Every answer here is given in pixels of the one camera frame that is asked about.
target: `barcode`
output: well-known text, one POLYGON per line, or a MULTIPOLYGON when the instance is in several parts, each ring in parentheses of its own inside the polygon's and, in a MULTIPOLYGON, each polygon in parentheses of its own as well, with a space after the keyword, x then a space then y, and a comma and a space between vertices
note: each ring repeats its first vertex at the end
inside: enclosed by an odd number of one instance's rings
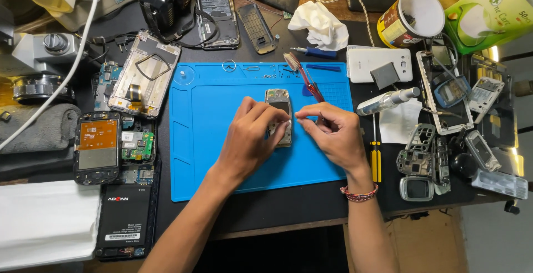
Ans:
POLYGON ((106 241, 139 239, 141 234, 105 235, 106 241))

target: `bracelet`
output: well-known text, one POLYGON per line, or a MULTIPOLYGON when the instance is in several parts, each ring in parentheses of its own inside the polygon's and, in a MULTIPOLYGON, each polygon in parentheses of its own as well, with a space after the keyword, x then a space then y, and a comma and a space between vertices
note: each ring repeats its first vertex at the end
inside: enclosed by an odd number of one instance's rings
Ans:
POLYGON ((366 194, 352 194, 348 192, 348 186, 346 186, 346 187, 341 188, 341 193, 346 195, 346 198, 348 198, 348 200, 350 201, 363 202, 363 201, 372 199, 376 195, 378 188, 379 187, 377 186, 377 184, 374 183, 374 191, 370 193, 366 193, 366 194))

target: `hand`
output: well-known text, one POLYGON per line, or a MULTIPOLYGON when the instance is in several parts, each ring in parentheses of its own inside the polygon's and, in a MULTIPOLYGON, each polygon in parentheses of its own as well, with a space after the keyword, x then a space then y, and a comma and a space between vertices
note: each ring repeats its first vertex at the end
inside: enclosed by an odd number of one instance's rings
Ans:
POLYGON ((364 168, 367 174, 368 161, 357 114, 320 102, 304 106, 294 116, 330 161, 349 173, 364 168), (318 116, 316 123, 307 119, 309 116, 318 116), (331 128, 324 126, 322 116, 331 121, 331 128))
POLYGON ((264 102, 245 97, 228 128, 218 160, 207 175, 233 192, 270 157, 283 139, 290 116, 264 102), (271 122, 282 122, 275 133, 264 139, 271 122))

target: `white paper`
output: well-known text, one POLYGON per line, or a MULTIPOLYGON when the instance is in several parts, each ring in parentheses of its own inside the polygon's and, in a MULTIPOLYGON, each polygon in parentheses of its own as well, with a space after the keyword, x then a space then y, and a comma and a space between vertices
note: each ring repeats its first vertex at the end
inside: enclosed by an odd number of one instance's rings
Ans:
POLYGON ((100 186, 74 181, 0 187, 0 271, 92 258, 100 186))
POLYGON ((337 51, 348 46, 348 28, 320 2, 300 5, 290 19, 290 30, 308 29, 307 40, 315 48, 337 51))
POLYGON ((418 123, 422 102, 411 98, 394 109, 379 113, 379 133, 382 143, 407 144, 409 135, 418 123))

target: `crumpled tissue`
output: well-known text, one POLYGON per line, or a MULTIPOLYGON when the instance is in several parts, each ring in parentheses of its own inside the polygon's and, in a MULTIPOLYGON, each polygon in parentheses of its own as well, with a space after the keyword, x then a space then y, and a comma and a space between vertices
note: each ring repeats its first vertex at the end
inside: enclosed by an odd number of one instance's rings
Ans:
POLYGON ((318 44, 315 48, 324 51, 337 51, 348 46, 348 28, 320 2, 308 1, 300 5, 294 12, 288 28, 290 30, 307 28, 309 30, 307 40, 311 44, 318 44))

